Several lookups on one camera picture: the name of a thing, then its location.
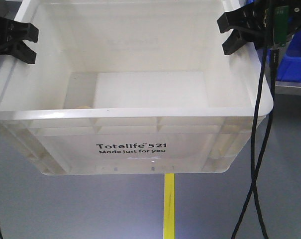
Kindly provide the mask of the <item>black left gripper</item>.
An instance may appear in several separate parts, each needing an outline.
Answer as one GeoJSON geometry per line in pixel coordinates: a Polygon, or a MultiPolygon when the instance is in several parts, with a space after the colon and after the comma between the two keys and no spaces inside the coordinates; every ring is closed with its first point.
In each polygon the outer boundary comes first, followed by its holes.
{"type": "Polygon", "coordinates": [[[32,23],[18,22],[0,17],[0,55],[10,55],[27,63],[35,64],[36,52],[31,50],[23,40],[38,42],[39,29],[32,23]]]}

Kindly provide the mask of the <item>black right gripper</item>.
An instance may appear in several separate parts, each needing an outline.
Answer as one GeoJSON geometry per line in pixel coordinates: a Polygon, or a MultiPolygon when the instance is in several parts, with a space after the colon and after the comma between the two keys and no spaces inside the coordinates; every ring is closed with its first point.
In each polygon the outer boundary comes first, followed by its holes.
{"type": "Polygon", "coordinates": [[[248,42],[256,49],[273,47],[274,9],[289,6],[287,43],[301,30],[301,0],[253,0],[233,11],[224,12],[217,20],[220,33],[233,29],[222,44],[224,55],[231,55],[248,42]]]}

